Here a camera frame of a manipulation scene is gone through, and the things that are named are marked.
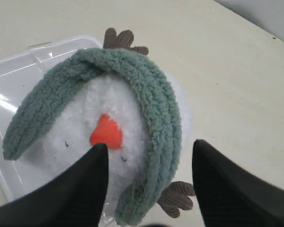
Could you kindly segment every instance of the stitched eye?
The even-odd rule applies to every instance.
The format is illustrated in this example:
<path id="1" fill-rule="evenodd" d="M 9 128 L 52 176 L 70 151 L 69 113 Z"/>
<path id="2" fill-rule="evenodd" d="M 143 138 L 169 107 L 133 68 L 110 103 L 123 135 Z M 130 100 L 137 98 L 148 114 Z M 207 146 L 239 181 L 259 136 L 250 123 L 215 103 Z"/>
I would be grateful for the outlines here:
<path id="1" fill-rule="evenodd" d="M 122 161 L 127 162 L 127 159 L 121 156 Z"/>

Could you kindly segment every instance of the brown felt branch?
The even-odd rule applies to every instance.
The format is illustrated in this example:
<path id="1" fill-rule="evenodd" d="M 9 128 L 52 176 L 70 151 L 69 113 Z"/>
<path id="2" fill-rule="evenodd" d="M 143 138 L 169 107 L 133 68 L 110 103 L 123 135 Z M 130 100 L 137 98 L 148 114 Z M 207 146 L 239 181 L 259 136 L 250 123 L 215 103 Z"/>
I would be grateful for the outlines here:
<path id="1" fill-rule="evenodd" d="M 141 53 L 144 55 L 148 54 L 148 48 L 145 46 L 131 47 L 133 43 L 133 32 L 130 30 L 122 31 L 119 35 L 114 28 L 106 30 L 104 35 L 104 49 L 117 49 L 122 48 L 129 51 Z"/>
<path id="2" fill-rule="evenodd" d="M 194 196 L 194 187 L 183 181 L 172 182 L 161 194 L 157 203 L 165 213 L 172 218 L 180 216 L 180 210 L 191 210 L 193 202 L 189 196 Z"/>

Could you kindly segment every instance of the snowman plush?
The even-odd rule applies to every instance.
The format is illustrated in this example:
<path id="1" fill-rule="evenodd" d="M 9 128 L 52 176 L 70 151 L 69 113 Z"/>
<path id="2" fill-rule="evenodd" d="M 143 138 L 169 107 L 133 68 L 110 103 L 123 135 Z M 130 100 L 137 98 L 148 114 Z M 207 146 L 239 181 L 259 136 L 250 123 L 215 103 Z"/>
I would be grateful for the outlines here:
<path id="1" fill-rule="evenodd" d="M 137 225 L 157 202 L 173 218 L 190 210 L 191 184 L 171 183 L 191 114 L 181 87 L 130 47 L 133 33 L 106 31 L 103 49 L 79 50 L 49 70 L 23 100 L 3 140 L 17 160 L 35 142 L 57 176 L 91 146 L 109 150 L 107 212 L 119 225 Z"/>

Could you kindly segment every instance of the orange nose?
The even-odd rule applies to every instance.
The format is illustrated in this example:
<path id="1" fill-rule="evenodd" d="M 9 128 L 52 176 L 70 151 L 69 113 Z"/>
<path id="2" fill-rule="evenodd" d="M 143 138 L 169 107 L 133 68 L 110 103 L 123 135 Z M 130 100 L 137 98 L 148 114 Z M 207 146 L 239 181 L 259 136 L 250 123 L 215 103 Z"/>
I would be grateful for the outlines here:
<path id="1" fill-rule="evenodd" d="M 108 148 L 120 149 L 123 134 L 117 123 L 107 114 L 102 114 L 98 120 L 96 129 L 90 135 L 91 145 L 105 143 Z"/>

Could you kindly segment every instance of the black object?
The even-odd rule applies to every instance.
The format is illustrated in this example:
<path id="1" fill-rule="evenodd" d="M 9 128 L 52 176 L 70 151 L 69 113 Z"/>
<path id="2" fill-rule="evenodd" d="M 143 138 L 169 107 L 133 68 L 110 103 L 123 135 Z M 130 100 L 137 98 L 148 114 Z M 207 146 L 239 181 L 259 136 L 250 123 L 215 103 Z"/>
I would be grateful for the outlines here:
<path id="1" fill-rule="evenodd" d="M 284 227 L 284 191 L 248 173 L 204 140 L 194 143 L 192 169 L 207 227 Z"/>
<path id="2" fill-rule="evenodd" d="M 0 226 L 98 226 L 108 185 L 108 150 L 97 144 L 40 189 L 0 207 Z"/>

